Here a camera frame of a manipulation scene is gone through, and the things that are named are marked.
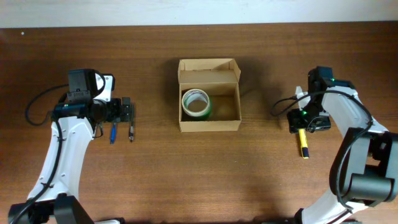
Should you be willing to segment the yellow highlighter marker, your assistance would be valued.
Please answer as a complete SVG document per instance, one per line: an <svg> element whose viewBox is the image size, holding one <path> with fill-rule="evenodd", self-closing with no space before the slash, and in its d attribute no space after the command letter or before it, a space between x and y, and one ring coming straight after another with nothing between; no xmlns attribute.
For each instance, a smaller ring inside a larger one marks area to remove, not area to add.
<svg viewBox="0 0 398 224"><path fill-rule="evenodd" d="M308 159L310 155L309 155L308 142L305 130L299 129L298 134L300 138L300 148L301 148L302 158Z"/></svg>

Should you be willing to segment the beige masking tape roll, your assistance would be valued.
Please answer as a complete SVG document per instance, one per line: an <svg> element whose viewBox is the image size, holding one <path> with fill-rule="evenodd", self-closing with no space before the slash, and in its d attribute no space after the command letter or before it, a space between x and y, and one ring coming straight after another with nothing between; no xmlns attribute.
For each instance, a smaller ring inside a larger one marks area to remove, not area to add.
<svg viewBox="0 0 398 224"><path fill-rule="evenodd" d="M190 89L182 96L182 109L193 118L208 116L212 102L208 94L201 89Z"/></svg>

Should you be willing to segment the green tape roll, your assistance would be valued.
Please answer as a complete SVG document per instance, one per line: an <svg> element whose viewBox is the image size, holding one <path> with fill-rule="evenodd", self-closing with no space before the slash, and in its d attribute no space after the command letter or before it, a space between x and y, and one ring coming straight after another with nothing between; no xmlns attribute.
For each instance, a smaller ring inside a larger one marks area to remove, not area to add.
<svg viewBox="0 0 398 224"><path fill-rule="evenodd" d="M206 96L200 94L189 96L184 105L192 119L205 120L211 114L212 102Z"/></svg>

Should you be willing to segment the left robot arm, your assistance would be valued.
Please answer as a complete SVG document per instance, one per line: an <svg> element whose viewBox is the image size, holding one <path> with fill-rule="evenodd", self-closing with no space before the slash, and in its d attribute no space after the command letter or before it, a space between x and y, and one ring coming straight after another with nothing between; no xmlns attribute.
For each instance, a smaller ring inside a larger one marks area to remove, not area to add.
<svg viewBox="0 0 398 224"><path fill-rule="evenodd" d="M9 223L93 222L78 200L86 150L103 135L103 123L131 119L129 98L111 96L115 82L113 74L95 69L68 72L69 90L46 115L52 133L43 168L26 202L11 205Z"/></svg>

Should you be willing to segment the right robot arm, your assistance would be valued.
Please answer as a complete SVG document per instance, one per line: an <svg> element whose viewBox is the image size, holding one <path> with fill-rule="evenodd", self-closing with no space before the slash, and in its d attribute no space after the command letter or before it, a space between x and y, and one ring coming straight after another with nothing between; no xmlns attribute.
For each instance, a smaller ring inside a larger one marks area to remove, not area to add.
<svg viewBox="0 0 398 224"><path fill-rule="evenodd" d="M379 124L350 81L330 67L308 73L308 90L296 88L297 109L287 113L289 131L326 131L334 122L343 141L329 174L328 190L301 208L295 223L342 223L352 214L397 197L397 134Z"/></svg>

